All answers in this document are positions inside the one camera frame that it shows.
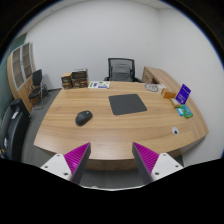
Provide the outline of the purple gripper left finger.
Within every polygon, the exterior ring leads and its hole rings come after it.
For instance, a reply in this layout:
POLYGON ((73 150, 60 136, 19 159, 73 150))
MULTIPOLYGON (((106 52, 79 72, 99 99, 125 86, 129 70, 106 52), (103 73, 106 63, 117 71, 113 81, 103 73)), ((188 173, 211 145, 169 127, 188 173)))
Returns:
POLYGON ((67 154, 55 154, 41 168, 79 185, 90 154, 91 144, 86 143, 67 154))

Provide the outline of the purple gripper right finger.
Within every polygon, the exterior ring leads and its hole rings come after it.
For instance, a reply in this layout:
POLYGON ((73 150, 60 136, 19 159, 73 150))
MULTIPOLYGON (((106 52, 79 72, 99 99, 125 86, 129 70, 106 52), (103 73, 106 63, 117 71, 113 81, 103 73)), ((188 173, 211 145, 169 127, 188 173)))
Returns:
POLYGON ((169 154, 158 154, 136 142, 132 144, 132 153, 135 158, 140 176, 145 185, 177 172, 183 168, 183 166, 180 165, 169 154))

